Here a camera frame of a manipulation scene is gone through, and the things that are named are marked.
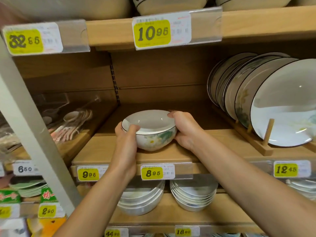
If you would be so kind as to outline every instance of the floral bowl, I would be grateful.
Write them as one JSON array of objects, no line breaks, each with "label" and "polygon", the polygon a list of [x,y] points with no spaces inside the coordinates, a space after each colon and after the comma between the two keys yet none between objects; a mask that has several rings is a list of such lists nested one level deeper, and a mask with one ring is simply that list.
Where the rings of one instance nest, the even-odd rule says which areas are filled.
[{"label": "floral bowl", "polygon": [[141,128],[136,132],[137,147],[147,151],[159,150],[169,144],[177,133],[169,111],[147,110],[129,115],[122,121],[123,131],[128,131],[131,124]]}]

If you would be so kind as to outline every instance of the metal post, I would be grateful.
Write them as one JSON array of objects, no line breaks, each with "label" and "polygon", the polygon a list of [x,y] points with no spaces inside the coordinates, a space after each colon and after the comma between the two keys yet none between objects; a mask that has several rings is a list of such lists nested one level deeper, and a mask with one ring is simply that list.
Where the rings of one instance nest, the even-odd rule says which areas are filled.
[{"label": "metal post", "polygon": [[0,37],[0,111],[69,216],[81,196]]}]

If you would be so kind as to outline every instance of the wooden peg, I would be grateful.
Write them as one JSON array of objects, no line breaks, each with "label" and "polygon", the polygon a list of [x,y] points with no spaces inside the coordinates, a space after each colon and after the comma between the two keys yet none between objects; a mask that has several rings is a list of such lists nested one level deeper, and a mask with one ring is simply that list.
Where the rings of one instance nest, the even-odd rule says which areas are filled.
[{"label": "wooden peg", "polygon": [[268,145],[273,124],[274,124],[274,119],[270,119],[269,123],[268,123],[267,130],[266,130],[265,135],[264,135],[264,139],[263,139],[263,143],[262,143],[263,146],[267,146]]},{"label": "wooden peg", "polygon": [[250,123],[249,126],[248,126],[248,129],[247,129],[247,133],[249,134],[249,133],[251,133],[251,131],[252,131],[252,125]]}]

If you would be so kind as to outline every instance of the price tag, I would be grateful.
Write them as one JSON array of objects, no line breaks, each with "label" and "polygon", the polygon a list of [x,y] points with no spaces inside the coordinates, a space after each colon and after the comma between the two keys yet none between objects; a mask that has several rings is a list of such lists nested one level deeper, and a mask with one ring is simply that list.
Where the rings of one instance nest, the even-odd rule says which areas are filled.
[{"label": "price tag", "polygon": [[175,234],[178,237],[197,237],[200,236],[200,227],[198,226],[176,226]]},{"label": "price tag", "polygon": [[187,44],[192,39],[189,12],[135,17],[132,27],[137,50]]},{"label": "price tag", "polygon": [[17,160],[13,164],[13,173],[18,176],[41,175],[31,160]]},{"label": "price tag", "polygon": [[273,175],[277,178],[304,178],[311,174],[309,160],[278,160],[273,163]]},{"label": "price tag", "polygon": [[3,176],[5,176],[5,171],[3,168],[3,164],[0,162],[0,177],[3,177]]},{"label": "price tag", "polygon": [[5,26],[2,32],[11,55],[49,54],[63,51],[59,28],[55,22]]},{"label": "price tag", "polygon": [[141,165],[140,170],[142,180],[175,178],[174,164],[146,164]]},{"label": "price tag", "polygon": [[0,218],[19,218],[20,217],[20,204],[0,204]]},{"label": "price tag", "polygon": [[102,175],[104,175],[108,167],[109,165],[78,166],[77,167],[78,180],[81,182],[98,181],[102,177]]},{"label": "price tag", "polygon": [[59,202],[54,203],[41,203],[39,205],[39,218],[61,218],[66,214]]},{"label": "price tag", "polygon": [[106,228],[105,237],[128,237],[128,228]]}]

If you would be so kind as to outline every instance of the finger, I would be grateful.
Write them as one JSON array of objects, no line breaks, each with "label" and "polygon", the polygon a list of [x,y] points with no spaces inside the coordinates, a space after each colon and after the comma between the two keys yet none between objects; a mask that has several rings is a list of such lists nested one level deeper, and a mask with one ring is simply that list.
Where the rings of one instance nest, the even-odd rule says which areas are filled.
[{"label": "finger", "polygon": [[116,136],[124,134],[124,131],[122,129],[122,122],[118,123],[118,125],[116,126],[115,134],[116,134]]},{"label": "finger", "polygon": [[132,134],[135,135],[137,131],[139,131],[140,126],[139,125],[130,125],[130,127],[128,128],[127,133],[128,134]]},{"label": "finger", "polygon": [[174,114],[175,114],[176,112],[178,112],[178,111],[170,111],[170,113],[168,113],[167,116],[168,116],[169,118],[174,118]]}]

